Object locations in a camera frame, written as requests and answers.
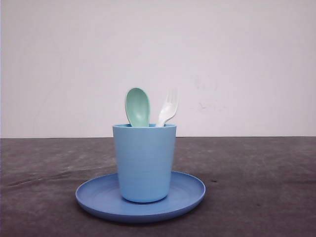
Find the blue plastic plate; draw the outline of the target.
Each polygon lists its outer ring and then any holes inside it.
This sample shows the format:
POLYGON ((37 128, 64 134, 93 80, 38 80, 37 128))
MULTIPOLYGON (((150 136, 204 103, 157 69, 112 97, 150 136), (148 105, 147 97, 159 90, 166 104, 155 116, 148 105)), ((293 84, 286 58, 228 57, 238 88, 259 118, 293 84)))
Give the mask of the blue plastic plate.
POLYGON ((197 177, 172 171, 170 184, 148 188, 131 184, 122 193, 118 174, 99 176, 81 184, 76 200, 89 214, 114 222, 152 223, 188 213, 203 200, 205 184, 197 177))

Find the white plastic fork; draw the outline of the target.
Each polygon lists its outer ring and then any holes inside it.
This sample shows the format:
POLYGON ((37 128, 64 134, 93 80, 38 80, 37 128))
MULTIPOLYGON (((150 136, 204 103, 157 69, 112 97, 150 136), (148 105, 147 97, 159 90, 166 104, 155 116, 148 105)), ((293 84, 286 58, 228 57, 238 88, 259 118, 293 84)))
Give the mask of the white plastic fork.
POLYGON ((166 96, 162 109, 158 115, 156 127, 163 127, 167 121, 169 121, 176 115, 178 109, 178 102, 178 90, 170 90, 166 96))

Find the light blue plastic cup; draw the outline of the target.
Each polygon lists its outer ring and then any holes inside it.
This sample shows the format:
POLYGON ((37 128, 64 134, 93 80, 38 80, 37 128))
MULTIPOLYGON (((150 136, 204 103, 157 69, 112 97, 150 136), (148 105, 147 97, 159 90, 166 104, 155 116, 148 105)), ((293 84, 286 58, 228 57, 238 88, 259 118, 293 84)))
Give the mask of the light blue plastic cup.
POLYGON ((118 182, 123 198, 154 202, 169 193, 177 126, 113 126, 118 182))

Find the mint green plastic spoon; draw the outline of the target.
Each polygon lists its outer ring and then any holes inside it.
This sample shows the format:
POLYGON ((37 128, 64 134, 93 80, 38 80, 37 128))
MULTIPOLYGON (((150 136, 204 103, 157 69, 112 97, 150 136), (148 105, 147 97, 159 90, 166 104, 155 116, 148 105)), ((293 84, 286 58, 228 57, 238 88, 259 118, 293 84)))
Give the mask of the mint green plastic spoon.
POLYGON ((127 92, 125 113, 132 127, 149 127, 150 101, 145 91, 134 87, 127 92))

